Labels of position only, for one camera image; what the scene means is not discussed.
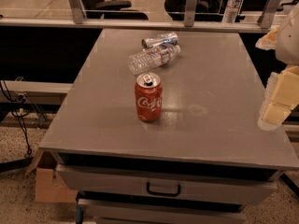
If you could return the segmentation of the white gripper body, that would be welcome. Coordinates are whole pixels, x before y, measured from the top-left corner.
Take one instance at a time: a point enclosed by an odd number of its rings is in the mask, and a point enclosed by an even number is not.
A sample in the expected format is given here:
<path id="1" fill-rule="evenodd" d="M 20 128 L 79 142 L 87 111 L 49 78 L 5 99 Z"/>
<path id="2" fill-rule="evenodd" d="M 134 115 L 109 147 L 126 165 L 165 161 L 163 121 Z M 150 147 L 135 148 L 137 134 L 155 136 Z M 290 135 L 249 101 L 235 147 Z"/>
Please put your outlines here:
<path id="1" fill-rule="evenodd" d="M 278 28 L 276 57 L 287 65 L 299 64 L 299 5 L 296 5 Z"/>

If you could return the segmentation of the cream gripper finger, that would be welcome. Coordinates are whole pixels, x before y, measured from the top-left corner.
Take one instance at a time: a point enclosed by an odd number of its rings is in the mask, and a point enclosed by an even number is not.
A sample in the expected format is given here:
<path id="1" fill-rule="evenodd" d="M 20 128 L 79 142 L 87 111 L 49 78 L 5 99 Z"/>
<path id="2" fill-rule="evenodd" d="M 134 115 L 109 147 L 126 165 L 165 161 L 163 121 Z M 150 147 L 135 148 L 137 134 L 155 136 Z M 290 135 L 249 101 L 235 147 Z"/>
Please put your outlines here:
<path id="1" fill-rule="evenodd" d="M 255 44 L 257 49 L 270 50 L 276 48 L 278 28 L 272 29 L 263 37 L 259 38 Z"/>
<path id="2" fill-rule="evenodd" d="M 288 65 L 267 80 L 257 124 L 264 131 L 278 128 L 299 105 L 299 66 Z"/>

